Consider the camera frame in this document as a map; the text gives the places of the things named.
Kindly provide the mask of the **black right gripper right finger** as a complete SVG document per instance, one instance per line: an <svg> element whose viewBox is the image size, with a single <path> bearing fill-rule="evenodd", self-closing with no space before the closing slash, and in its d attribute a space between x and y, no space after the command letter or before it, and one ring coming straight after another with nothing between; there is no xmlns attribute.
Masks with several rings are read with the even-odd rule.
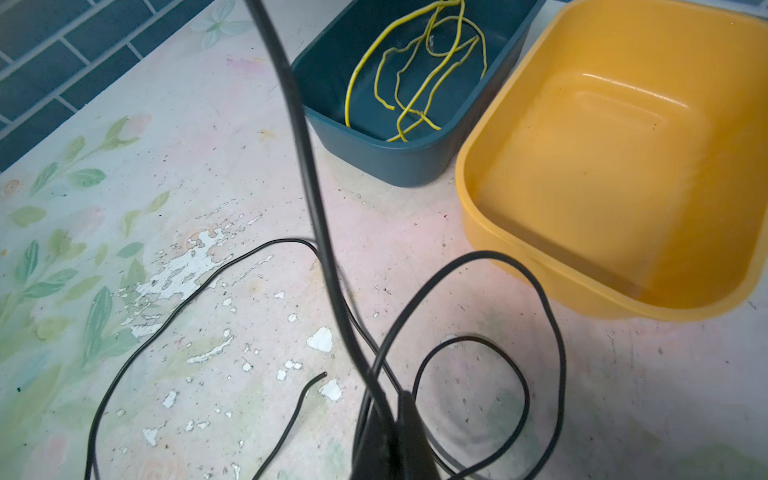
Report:
<svg viewBox="0 0 768 480"><path fill-rule="evenodd" d="M415 397L404 391L398 398L398 471L405 480L439 480Z"/></svg>

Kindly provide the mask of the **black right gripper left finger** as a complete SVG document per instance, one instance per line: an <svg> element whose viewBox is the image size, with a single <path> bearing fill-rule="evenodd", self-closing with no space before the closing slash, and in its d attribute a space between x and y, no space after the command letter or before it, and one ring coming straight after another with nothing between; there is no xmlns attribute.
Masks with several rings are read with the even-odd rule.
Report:
<svg viewBox="0 0 768 480"><path fill-rule="evenodd" d="M355 444L352 480L394 480L399 478L397 443L387 436L375 408L365 416L362 437Z"/></svg>

